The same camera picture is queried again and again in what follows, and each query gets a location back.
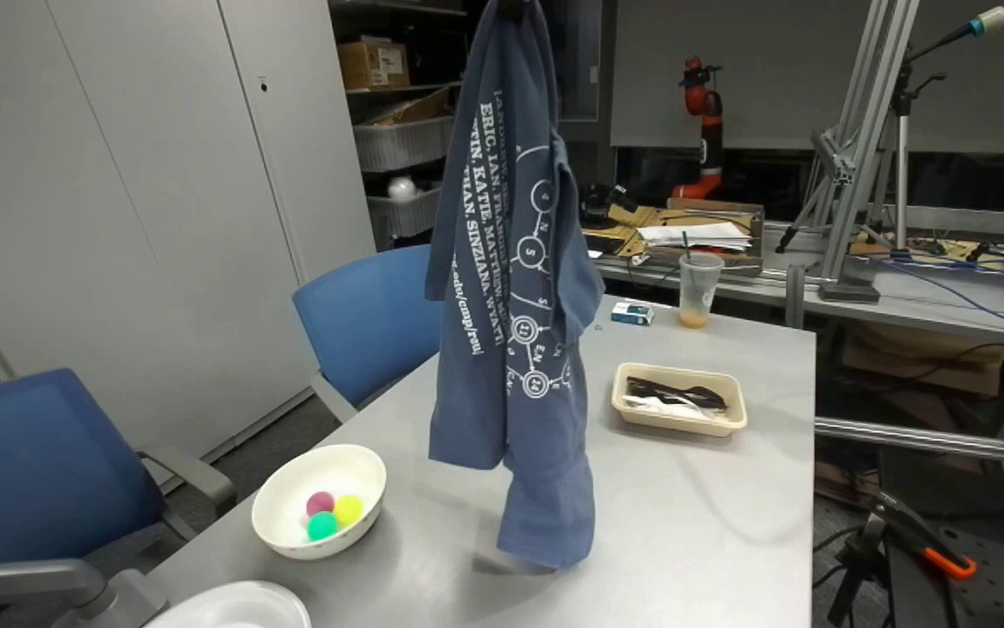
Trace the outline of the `blue t-shirt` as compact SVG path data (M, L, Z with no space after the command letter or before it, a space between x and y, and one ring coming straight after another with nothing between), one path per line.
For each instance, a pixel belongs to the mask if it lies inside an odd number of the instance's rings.
M598 535L583 332L602 280L578 226L541 0L486 0L433 226L427 296L442 308L428 453L506 468L499 551L578 567Z

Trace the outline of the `small white blue box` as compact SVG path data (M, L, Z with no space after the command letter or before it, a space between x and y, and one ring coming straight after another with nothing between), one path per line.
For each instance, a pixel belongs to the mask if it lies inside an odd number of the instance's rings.
M649 329L649 326L654 326L654 308L643 308L643 305L613 305L613 308L611 308L611 322Z

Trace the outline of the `far blue chair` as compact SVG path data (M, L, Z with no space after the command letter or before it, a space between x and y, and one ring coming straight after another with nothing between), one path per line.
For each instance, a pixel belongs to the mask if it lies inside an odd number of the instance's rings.
M346 261L295 293L324 410L348 423L441 348L442 308L427 296L428 244Z

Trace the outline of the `black cutlery in tray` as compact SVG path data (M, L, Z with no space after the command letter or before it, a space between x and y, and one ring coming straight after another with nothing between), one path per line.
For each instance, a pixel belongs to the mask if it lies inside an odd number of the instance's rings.
M658 382L647 382L647 378L628 378L628 394L658 399L658 401L675 401L675 405L695 405L705 411L726 411L730 410L730 401L712 387L675 387L675 383L658 383Z

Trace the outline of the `grey storage bin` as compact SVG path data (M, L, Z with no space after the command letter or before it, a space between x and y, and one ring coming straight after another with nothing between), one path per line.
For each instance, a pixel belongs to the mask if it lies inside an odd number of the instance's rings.
M482 213L499 205L499 194L501 178L487 165L448 166L435 159L368 178L368 203L381 244L417 240L424 234L458 244L482 223Z

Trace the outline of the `plastic cup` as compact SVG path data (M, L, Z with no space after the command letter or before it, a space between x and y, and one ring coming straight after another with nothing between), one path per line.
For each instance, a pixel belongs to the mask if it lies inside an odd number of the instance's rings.
M712 253L686 253L679 258L676 316L685 329L705 329L707 326L723 270L726 270L726 261Z

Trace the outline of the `beige tray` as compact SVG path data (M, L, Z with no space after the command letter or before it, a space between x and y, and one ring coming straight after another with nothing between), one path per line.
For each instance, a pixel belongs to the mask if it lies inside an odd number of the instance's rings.
M719 371L620 364L611 405L630 426L695 437L733 437L749 426L744 383Z

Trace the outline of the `yellow ball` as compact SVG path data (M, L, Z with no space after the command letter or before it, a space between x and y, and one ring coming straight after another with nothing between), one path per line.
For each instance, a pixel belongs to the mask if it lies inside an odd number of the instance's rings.
M336 525L354 527L368 514L368 504L361 496L343 496L336 504Z

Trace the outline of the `pink ball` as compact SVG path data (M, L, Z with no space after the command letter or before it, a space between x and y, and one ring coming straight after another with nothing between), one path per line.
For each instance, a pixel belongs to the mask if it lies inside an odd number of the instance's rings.
M313 491L311 498L307 498L307 518L313 518L313 514L332 514L336 510L336 496L332 491Z

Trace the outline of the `green ball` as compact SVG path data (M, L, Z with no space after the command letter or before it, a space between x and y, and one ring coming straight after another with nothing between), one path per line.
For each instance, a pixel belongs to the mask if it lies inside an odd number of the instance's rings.
M336 535L340 535L336 514L313 514L307 520L307 542L324 542L324 537L336 537Z

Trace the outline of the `cardboard box on shelf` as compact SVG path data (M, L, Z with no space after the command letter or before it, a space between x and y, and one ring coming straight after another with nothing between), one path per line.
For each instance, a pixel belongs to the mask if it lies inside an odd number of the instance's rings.
M390 40L356 40L340 50L343 76L348 92L408 89L408 54Z

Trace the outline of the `red black clamp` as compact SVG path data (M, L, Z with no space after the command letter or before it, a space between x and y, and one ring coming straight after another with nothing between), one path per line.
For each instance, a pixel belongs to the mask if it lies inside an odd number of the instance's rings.
M702 159L698 159L698 178L692 184L676 187L676 199L707 199L723 184L723 93L712 83L719 72L715 63L705 63L702 55L692 55L679 72L679 92L685 92L685 112L698 118L702 128Z

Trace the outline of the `orange black clamp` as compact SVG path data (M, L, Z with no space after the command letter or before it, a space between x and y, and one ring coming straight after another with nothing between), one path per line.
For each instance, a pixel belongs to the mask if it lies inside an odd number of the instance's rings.
M971 583L981 567L957 551L915 507L903 498L880 491L874 496L874 518L884 520L885 537L915 555L923 569L951 579Z

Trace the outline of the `near blue chair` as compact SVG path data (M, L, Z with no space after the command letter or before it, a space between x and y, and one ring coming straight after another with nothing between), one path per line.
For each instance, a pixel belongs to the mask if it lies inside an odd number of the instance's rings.
M0 621L30 628L147 628L169 597L135 569L106 576L156 527L196 529L169 510L147 464L196 489L217 514L238 504L214 464L175 449L135 449L75 371L0 383Z

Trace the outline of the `aluminium frame stand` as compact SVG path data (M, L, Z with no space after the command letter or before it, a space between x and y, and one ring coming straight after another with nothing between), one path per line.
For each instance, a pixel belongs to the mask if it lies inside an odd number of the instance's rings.
M824 299L880 299L870 276L848 272L848 253L857 213L872 199L884 125L889 118L919 9L921 0L870 2L840 114L813 135L813 184L799 216L778 240L778 255L785 255L799 234L817 234L824 240L824 255L813 270Z

